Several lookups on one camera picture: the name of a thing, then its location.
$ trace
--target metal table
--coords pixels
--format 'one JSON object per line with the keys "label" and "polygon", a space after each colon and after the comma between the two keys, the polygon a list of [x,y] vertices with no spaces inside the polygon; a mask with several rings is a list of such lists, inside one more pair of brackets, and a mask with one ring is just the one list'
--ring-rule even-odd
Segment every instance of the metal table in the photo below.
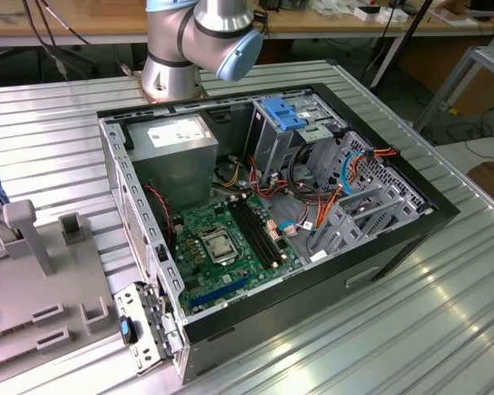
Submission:
{"label": "metal table", "polygon": [[485,67],[494,73],[494,47],[472,47],[468,49],[461,60],[459,60],[459,63],[454,70],[452,70],[452,73],[446,79],[445,83],[433,97],[430,104],[425,108],[421,117],[415,122],[413,128],[420,132],[428,122],[430,122],[431,116],[435,113],[452,88],[458,84],[459,79],[464,76],[465,72],[470,68],[472,68],[472,70],[478,70],[481,67]]}
{"label": "metal table", "polygon": [[[324,82],[401,149],[461,214],[392,275],[180,388],[173,365],[137,378],[113,335],[0,384],[0,394],[494,392],[494,202],[344,70],[325,62],[256,67],[211,95]],[[94,113],[142,104],[134,80],[0,89],[0,175],[38,224],[89,217],[112,292],[138,279],[109,195]]]}

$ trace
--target metal bracket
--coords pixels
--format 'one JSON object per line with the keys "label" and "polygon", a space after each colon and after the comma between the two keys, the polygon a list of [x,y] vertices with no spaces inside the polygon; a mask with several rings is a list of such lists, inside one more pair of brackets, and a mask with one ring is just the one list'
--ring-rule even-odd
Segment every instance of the metal bracket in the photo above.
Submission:
{"label": "metal bracket", "polygon": [[130,318],[135,328],[140,328],[137,341],[128,345],[137,375],[184,348],[174,317],[165,312],[165,301],[157,297],[156,288],[134,283],[115,294],[114,299],[119,316]]}

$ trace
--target floor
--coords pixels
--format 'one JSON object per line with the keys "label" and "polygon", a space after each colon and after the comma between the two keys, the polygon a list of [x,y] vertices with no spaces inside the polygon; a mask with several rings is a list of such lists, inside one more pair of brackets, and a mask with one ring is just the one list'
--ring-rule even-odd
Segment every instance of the floor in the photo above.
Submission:
{"label": "floor", "polygon": [[[137,69],[142,66],[140,61],[146,56],[144,45],[97,45],[95,47],[75,47],[80,54],[95,59],[99,65],[98,77],[120,76],[121,71],[114,62],[114,58]],[[354,77],[361,79],[365,65],[374,56],[371,41],[368,39],[340,39],[340,40],[297,40],[286,61],[300,61],[312,59],[332,59],[341,64]],[[76,70],[69,72],[71,80],[91,77],[90,65],[78,62],[76,59],[68,60]],[[17,55],[14,58],[0,62],[0,86],[15,86],[40,83],[38,78],[37,57],[35,51]],[[43,61],[44,81],[63,81],[63,76],[58,73],[51,58]],[[377,65],[373,65],[364,79],[369,84],[375,75]],[[431,99],[431,93],[419,85],[411,77],[398,69],[394,69],[385,81],[379,97],[399,116],[408,122],[413,122],[424,110]],[[490,125],[494,136],[494,111],[483,120]],[[450,144],[454,141],[463,141],[481,137],[480,128],[473,128],[473,124],[479,124],[479,119],[465,119],[454,116],[445,111],[439,111],[431,124],[424,131],[427,140],[435,145]]]}

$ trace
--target wooden desk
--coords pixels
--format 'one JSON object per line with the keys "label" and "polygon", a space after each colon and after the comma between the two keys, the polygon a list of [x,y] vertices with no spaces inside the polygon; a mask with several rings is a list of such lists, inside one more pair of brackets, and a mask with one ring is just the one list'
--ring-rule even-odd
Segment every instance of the wooden desk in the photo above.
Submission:
{"label": "wooden desk", "polygon": [[[43,32],[32,0],[32,13],[35,23]],[[147,41],[147,19],[143,10],[140,16],[90,16],[82,6],[86,0],[53,0],[55,11],[79,34],[94,44],[144,43]],[[21,0],[1,0],[0,12],[17,12],[22,10]],[[81,44],[62,28],[51,16],[49,26],[61,45]],[[401,37],[408,28],[406,24],[392,24],[388,37]],[[317,12],[285,11],[269,12],[270,39],[312,39],[312,38],[356,38],[377,37],[384,31],[384,25],[377,22],[363,22],[353,15],[339,18],[326,18]],[[493,25],[484,22],[479,27],[453,27],[435,17],[427,17],[420,24],[418,36],[458,36],[458,35],[492,35]],[[27,23],[25,16],[18,18],[16,25],[0,21],[0,47],[38,45],[38,41]]]}

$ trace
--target green motherboard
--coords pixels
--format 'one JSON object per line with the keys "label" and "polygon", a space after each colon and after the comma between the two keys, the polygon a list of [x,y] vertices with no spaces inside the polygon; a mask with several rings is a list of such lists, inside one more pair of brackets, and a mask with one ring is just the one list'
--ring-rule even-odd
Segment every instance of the green motherboard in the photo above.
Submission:
{"label": "green motherboard", "polygon": [[[284,237],[278,232],[276,239],[267,228],[271,218],[258,196],[244,198],[241,212],[235,203],[221,202],[182,211],[172,219],[175,261],[185,284],[179,302],[187,315],[302,268]],[[268,258],[269,250],[276,250],[277,259]]]}

